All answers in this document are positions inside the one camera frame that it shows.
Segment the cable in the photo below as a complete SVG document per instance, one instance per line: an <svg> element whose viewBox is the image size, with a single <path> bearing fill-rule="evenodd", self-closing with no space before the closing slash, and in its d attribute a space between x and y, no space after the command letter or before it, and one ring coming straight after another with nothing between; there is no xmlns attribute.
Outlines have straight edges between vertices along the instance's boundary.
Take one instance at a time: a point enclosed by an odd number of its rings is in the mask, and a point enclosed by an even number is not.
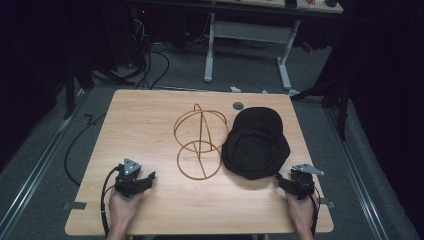
<svg viewBox="0 0 424 240"><path fill-rule="evenodd" d="M300 181L300 179L296 175L291 175L291 176L292 177L293 176L295 177L295 180L300 183L300 186L302 186L302 188L305 191L305 193L307 193L308 190L306 190L305 186L302 184L302 182ZM313 194L309 194L308 197L309 197L309 199L311 199L312 205L314 207L314 214L312 216L312 225L311 225L312 236L314 236L315 235L316 226L317 226L317 222L318 222L319 208L317 207L316 201L314 200L314 197L312 195Z"/></svg>
<svg viewBox="0 0 424 240"><path fill-rule="evenodd" d="M143 78L141 78L141 79L140 79L140 81L138 82L138 84L135 86L135 89L138 89L138 87L140 86L140 84L141 84L144 80L146 80L146 82L147 82L147 75L149 74L149 72L150 72L150 67L151 67L151 65L152 65L152 58L151 58L151 55L150 55L150 48L149 48L149 51L148 51L148 59L149 59L149 67L147 68L147 71L146 71L146 70L144 70L144 76L143 76Z"/></svg>
<svg viewBox="0 0 424 240"><path fill-rule="evenodd" d="M197 38L197 39L195 39L195 40L193 40L193 41L191 41L191 42L186 42L185 44L190 44L190 43L197 43L197 42L201 42L201 41L204 41L204 40L206 40L206 39L208 39L209 37L205 37L205 38L203 38L203 39L200 39L201 37L203 37L203 35L205 35L205 32L206 32L206 29L208 29L208 23L209 23L209 19L210 19L210 17L211 17L211 14L209 13L208 14L208 18L206 19L206 24L205 24L205 27L203 28L203 31L202 31L202 33L200 34L200 36Z"/></svg>
<svg viewBox="0 0 424 240"><path fill-rule="evenodd" d="M165 71L162 73L162 75L160 75L154 82L153 82L153 84L152 84L152 86L150 86L150 90L153 90L153 87L155 86L155 84L168 72L168 69L169 69L169 59L165 56L165 55L163 55L162 53L160 53L160 52L155 52L156 54L159 54L159 55L161 55L162 57L164 57L165 58L165 60L166 60L166 63L167 63L167 65L166 65L166 69L165 69Z"/></svg>
<svg viewBox="0 0 424 240"><path fill-rule="evenodd" d="M100 119L102 119L104 116L106 116L106 113L104 113L103 115L101 115L100 117L96 118L93 122L89 122L88 125L72 140L71 145L69 145L68 150L66 151L65 154L65 158L64 158L64 167L65 167L65 172L66 175L69 177L69 179L75 183L77 186L80 186L81 183L78 182L77 180L75 180L74 177L72 177L72 175L70 174L69 170L68 170L68 157L69 157L69 153L71 152L72 147L74 146L74 144L76 143L76 141L78 140L79 137L81 137L81 135L87 131L87 129L89 129L91 126L95 125Z"/></svg>
<svg viewBox="0 0 424 240"><path fill-rule="evenodd" d="M109 191L110 188L108 188L106 190L106 185L109 181L110 176L112 176L112 174L115 171L120 171L120 169L122 168L123 165L118 165L117 167L113 168L109 174L107 175L105 182L103 183L103 188L102 188L102 194L100 197L100 215L102 217L102 223L103 223L103 229L105 230L105 235L107 236L109 234L109 225L107 224L107 217L106 217L106 207L105 207L105 196L106 196L106 192Z"/></svg>

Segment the black cap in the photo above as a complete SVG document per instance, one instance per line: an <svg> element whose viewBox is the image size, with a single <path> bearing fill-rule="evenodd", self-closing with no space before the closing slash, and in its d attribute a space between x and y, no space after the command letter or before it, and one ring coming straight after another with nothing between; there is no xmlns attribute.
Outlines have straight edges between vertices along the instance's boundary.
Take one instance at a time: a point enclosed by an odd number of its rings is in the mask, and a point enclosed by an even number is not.
<svg viewBox="0 0 424 240"><path fill-rule="evenodd" d="M227 169L254 180L276 175L289 155L280 115L271 108L252 107L234 119L221 158Z"/></svg>

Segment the black cable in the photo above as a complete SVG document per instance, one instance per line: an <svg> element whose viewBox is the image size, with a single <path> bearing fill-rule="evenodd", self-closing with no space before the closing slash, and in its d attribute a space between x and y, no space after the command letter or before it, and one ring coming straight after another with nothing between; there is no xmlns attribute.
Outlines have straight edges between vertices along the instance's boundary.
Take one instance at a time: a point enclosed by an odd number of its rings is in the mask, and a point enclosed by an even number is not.
<svg viewBox="0 0 424 240"><path fill-rule="evenodd" d="M166 60L166 63L167 63L167 65L166 65L166 69L165 69L165 71L162 73L162 75L160 75L154 82L153 82L153 84L152 84L152 86L150 86L150 90L152 90L153 89L153 87L155 86L155 84L168 72L168 69L169 69L169 59L165 56L165 55L163 55L162 53L160 53L160 52L155 52L156 54L159 54L159 55L161 55L162 57L164 57L165 58L165 60Z"/></svg>
<svg viewBox="0 0 424 240"><path fill-rule="evenodd" d="M147 71L146 70L144 70L144 76L140 79L140 81L137 83L137 85L135 86L135 89L138 89L138 87L140 86L140 84L144 81L144 80L146 80L146 82L147 82L147 75L149 74L149 72L150 72L150 68L151 68L151 66L152 66L152 57L151 57L151 55L150 55L150 49L149 49L149 51L148 51L148 59L149 59L149 62L148 62L148 64L149 64L149 67L147 68Z"/></svg>
<svg viewBox="0 0 424 240"><path fill-rule="evenodd" d="M79 137L81 137L81 135L87 131L87 129L89 129L91 126L95 125L100 119L102 119L104 116L106 116L106 113L104 113L103 115L101 115L100 117L96 118L93 122L89 122L88 125L72 140L71 144L68 147L68 150L66 151L65 154L65 158L64 158L64 167L65 167L65 172L66 175L68 175L69 179L75 183L77 186L80 186L81 183L79 183L77 180L75 180L75 178L72 177L72 175L70 174L69 170L68 170L68 157L69 157L69 153L71 152L72 147L74 146L74 144L76 143L76 141L78 140Z"/></svg>
<svg viewBox="0 0 424 240"><path fill-rule="evenodd" d="M123 80L128 80L130 78L133 78L133 77L139 75L142 71L144 71L145 67L146 67L146 61L144 59L142 59L141 62L140 62L140 65L138 66L138 68L134 72L132 72L132 73L126 75L126 76L120 77L120 78L123 79ZM113 79L111 79L109 77L100 76L100 75L97 75L94 72L91 72L91 76L93 78L97 79L97 80L100 80L100 81L105 81L105 82L106 81L113 81Z"/></svg>
<svg viewBox="0 0 424 240"><path fill-rule="evenodd" d="M292 175L292 176L295 177L295 180L300 183L300 186L302 186L302 188L305 191L305 193L307 193L308 190L306 190L305 186L302 184L302 182L300 181L300 179L296 175ZM314 200L314 197L312 196L312 194L309 194L308 197L309 197L309 199L311 199L312 205L314 207L314 214L312 216L312 225L311 225L312 236L314 236L315 235L316 226L317 226L317 222L318 222L319 208L317 207L316 201Z"/></svg>
<svg viewBox="0 0 424 240"><path fill-rule="evenodd" d="M105 179L105 182L103 183L102 194L101 194L101 197L100 197L100 215L102 217L103 229L105 231L105 235L106 236L109 234L109 225L107 223L107 217L106 217L105 196L106 196L106 192L109 191L109 189L111 189L111 187L110 187L110 188L108 188L108 190L106 190L106 185L107 185L107 183L109 181L110 176L112 176L112 174L115 171L120 171L120 169L122 168L122 166L123 165L120 164L119 166L113 168L109 172L109 174L107 175L107 177Z"/></svg>

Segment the human hand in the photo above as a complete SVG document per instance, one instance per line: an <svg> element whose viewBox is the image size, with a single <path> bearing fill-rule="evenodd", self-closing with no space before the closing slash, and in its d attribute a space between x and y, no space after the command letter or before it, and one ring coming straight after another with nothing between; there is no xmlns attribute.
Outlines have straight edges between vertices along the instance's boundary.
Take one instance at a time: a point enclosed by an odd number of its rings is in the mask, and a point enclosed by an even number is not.
<svg viewBox="0 0 424 240"><path fill-rule="evenodd" d="M121 193L117 192L115 188L112 188L109 198L109 210L112 224L107 239L117 240L125 238L128 226L137 213L137 208L143 194L142 192L131 198L126 198L122 196Z"/></svg>
<svg viewBox="0 0 424 240"><path fill-rule="evenodd" d="M314 239L311 225L314 216L314 205L310 198L297 200L296 196L286 192L289 215L299 240Z"/></svg>

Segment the dark background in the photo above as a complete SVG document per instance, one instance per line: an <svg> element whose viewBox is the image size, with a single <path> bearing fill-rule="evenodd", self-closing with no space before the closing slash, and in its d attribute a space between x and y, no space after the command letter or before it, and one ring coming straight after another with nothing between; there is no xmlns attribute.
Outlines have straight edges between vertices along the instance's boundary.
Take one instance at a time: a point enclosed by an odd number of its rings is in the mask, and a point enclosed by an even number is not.
<svg viewBox="0 0 424 240"><path fill-rule="evenodd" d="M345 16L371 17L376 21L353 21L342 27L337 22L305 20L295 45L308 42L314 48L333 47L317 85L351 79L349 96L380 166L408 217L424 237L418 226L424 220L423 1L341 3ZM125 8L102 9L97 4L78 1L2 1L1 5L3 169L32 127L56 104L55 95L63 86L69 60L83 56L113 70L117 63L127 61L120 56L119 42L131 40L127 34L129 25L123 20ZM116 16L111 9L116 9ZM199 26L196 19L207 16L182 10L152 9L148 13L155 37L180 48L186 41L185 32L201 32L203 24ZM341 92L338 87L320 94L337 99Z"/></svg>

